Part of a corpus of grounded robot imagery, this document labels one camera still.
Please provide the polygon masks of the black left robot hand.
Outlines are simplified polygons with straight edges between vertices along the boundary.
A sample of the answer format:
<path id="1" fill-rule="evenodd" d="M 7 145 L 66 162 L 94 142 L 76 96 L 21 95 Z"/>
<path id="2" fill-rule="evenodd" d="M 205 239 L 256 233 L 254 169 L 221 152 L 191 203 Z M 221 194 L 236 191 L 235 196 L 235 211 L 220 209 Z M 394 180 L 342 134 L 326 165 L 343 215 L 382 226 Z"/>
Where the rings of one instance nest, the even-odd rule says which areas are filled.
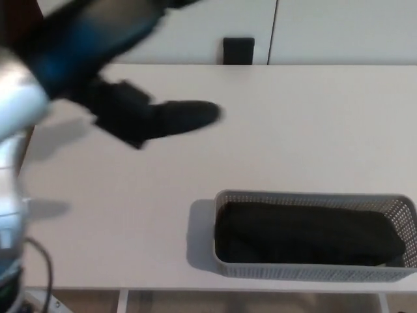
<path id="1" fill-rule="evenodd" d="M 100 71 L 145 40 L 170 9 L 188 1 L 70 1 L 14 45 L 51 99 L 88 109 L 96 126 L 140 149 L 152 139 L 217 122 L 219 105 L 201 100 L 153 104 L 130 82 L 107 82 Z"/>

